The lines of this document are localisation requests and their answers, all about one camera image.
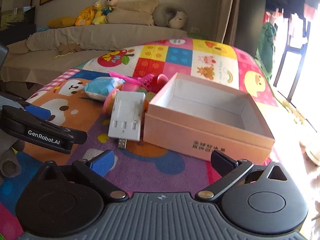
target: brown plush toy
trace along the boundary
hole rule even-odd
[[[58,51],[61,52],[61,55],[65,55],[68,53],[79,52],[81,51],[81,47],[73,42],[71,44],[60,43]]]

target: yellow backpack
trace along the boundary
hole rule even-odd
[[[76,20],[76,26],[90,25],[94,19],[94,11],[91,7],[84,9]]]

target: crosshair logo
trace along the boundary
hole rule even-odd
[[[160,200],[164,200],[164,199],[166,199],[167,197],[165,196],[165,195],[160,195],[160,196],[158,196],[158,199],[160,199]]]

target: white electronic device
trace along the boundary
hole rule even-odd
[[[108,136],[119,138],[119,148],[125,148],[126,140],[139,141],[143,104],[143,92],[118,91],[112,109]]]

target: white plush bear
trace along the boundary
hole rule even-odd
[[[175,17],[169,21],[169,27],[172,29],[181,29],[187,21],[187,15],[184,12],[177,12]]]

